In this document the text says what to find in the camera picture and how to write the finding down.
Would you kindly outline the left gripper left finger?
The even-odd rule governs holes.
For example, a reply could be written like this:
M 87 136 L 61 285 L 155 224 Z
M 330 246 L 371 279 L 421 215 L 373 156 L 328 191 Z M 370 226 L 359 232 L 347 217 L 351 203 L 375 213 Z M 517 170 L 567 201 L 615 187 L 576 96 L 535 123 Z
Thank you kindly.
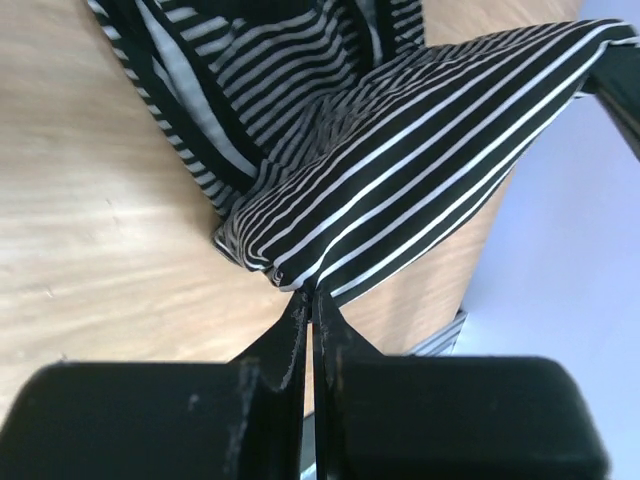
M 61 361 L 1 430 L 5 479 L 296 479 L 310 300 L 226 363 Z

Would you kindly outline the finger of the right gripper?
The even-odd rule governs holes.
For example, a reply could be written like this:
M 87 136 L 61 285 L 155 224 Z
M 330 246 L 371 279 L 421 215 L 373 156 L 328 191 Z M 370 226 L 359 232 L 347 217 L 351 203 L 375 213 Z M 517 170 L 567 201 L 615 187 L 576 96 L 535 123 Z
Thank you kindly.
M 601 29 L 624 28 L 622 39 L 608 40 L 587 67 L 583 90 L 593 94 L 626 145 L 639 159 L 639 34 L 626 22 L 597 22 Z

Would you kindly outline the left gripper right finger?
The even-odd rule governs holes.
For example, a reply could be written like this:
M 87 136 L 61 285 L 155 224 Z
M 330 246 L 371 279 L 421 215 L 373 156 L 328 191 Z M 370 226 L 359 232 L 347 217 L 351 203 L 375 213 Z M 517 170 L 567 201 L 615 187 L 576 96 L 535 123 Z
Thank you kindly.
M 391 356 L 313 298 L 321 479 L 604 479 L 573 378 L 543 357 Z

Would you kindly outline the black white striped tank top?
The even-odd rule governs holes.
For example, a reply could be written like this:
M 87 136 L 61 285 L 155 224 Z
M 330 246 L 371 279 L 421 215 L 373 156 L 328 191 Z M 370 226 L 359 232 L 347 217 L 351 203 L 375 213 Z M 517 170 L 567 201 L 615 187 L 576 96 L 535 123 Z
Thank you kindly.
M 93 1 L 220 218 L 281 291 L 346 304 L 467 223 L 638 31 L 618 19 L 427 45 L 418 1 Z

